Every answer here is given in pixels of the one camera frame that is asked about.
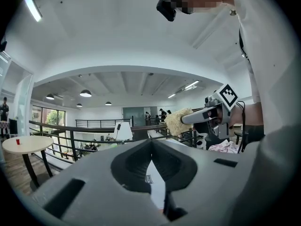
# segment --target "black table leg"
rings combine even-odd
[[[47,162],[47,159],[46,159],[46,153],[45,153],[45,150],[42,150],[42,151],[41,151],[41,154],[42,154],[42,158],[43,158],[43,161],[44,161],[46,170],[47,170],[49,176],[52,177],[53,175],[52,175],[52,172],[51,172],[51,170],[50,170],[50,167],[49,167],[48,162]]]
[[[40,185],[38,183],[37,176],[34,173],[34,170],[32,168],[32,164],[31,164],[31,162],[29,160],[28,154],[23,154],[22,156],[23,156],[23,160],[24,160],[25,166],[26,166],[26,168],[28,170],[29,176],[31,177],[34,185],[38,188]]]

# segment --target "round table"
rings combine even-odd
[[[16,142],[17,139],[20,140],[20,145],[17,145]],[[41,151],[46,170],[49,176],[52,177],[53,175],[47,163],[46,154],[45,154],[45,149],[50,147],[52,144],[53,144],[53,139],[50,137],[24,136],[24,137],[13,137],[8,140],[5,140],[2,143],[2,147],[4,150],[6,150],[9,153],[21,154],[23,156],[25,166],[32,179],[32,182],[34,183],[35,187],[38,188],[40,186],[40,183],[38,182],[38,178],[34,173],[28,154]]]

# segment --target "white table top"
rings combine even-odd
[[[17,145],[16,139],[20,139],[20,145]],[[13,137],[2,143],[4,150],[14,154],[29,154],[41,151],[53,144],[50,137],[25,136]]]

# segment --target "wooden floor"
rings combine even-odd
[[[26,195],[30,195],[32,193],[32,190],[30,188],[31,178],[24,164],[22,155],[11,154],[4,150],[3,154],[6,162],[4,166],[5,173],[12,187],[23,192]],[[36,175],[47,173],[42,159],[38,158],[35,155],[29,155],[29,158]],[[50,166],[50,169],[53,175],[59,173],[59,171],[52,166]]]

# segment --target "black camera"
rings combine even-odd
[[[159,0],[157,4],[157,10],[170,22],[174,21],[177,8],[185,14],[193,13],[193,8],[183,6],[182,1]]]

